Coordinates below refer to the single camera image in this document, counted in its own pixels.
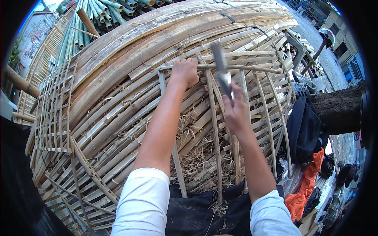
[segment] black strap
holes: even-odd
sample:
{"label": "black strap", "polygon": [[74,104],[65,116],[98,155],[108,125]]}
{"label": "black strap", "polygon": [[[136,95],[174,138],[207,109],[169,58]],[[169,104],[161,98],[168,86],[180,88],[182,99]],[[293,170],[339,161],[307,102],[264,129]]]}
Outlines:
{"label": "black strap", "polygon": [[223,13],[223,12],[219,12],[219,14],[221,14],[222,16],[225,16],[225,17],[227,17],[228,19],[230,19],[230,20],[232,21],[232,23],[231,23],[231,24],[235,23],[235,20],[234,20],[234,19],[232,19],[232,17],[231,17],[231,16],[229,16],[229,15],[227,15],[227,14]]}

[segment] white helmet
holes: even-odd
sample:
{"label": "white helmet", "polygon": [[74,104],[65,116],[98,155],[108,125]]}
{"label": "white helmet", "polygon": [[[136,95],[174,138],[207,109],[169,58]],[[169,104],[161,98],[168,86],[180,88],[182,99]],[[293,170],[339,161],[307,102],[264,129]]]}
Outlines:
{"label": "white helmet", "polygon": [[318,32],[323,38],[328,39],[327,45],[325,46],[326,49],[335,44],[335,35],[329,29],[321,28]]}

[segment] knife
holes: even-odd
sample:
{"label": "knife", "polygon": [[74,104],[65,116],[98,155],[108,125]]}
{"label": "knife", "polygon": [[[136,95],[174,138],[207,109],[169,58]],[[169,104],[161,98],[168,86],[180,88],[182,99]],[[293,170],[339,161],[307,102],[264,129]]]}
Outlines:
{"label": "knife", "polygon": [[226,58],[220,48],[218,42],[211,43],[211,50],[213,52],[215,65],[217,66],[217,77],[222,87],[224,93],[230,98],[230,100],[234,101],[234,92],[231,91],[231,74],[228,72],[226,67]]}

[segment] tree trunk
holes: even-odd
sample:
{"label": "tree trunk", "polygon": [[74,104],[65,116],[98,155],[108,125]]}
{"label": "tree trunk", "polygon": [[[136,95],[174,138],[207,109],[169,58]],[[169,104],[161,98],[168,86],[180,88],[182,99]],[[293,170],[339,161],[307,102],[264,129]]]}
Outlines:
{"label": "tree trunk", "polygon": [[331,135],[359,131],[361,91],[365,82],[357,87],[317,95],[312,101],[321,121]]}

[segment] hand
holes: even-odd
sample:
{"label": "hand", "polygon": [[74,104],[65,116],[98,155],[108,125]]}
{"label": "hand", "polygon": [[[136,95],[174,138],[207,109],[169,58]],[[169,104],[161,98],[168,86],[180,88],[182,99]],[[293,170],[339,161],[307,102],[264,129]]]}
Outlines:
{"label": "hand", "polygon": [[231,103],[227,95],[223,95],[225,121],[228,128],[236,136],[253,133],[248,120],[249,105],[243,100],[242,89],[234,82],[231,82],[231,90],[235,95],[234,104]]}
{"label": "hand", "polygon": [[170,81],[184,83],[186,88],[192,87],[200,80],[197,75],[197,64],[196,58],[176,60],[173,64]]}

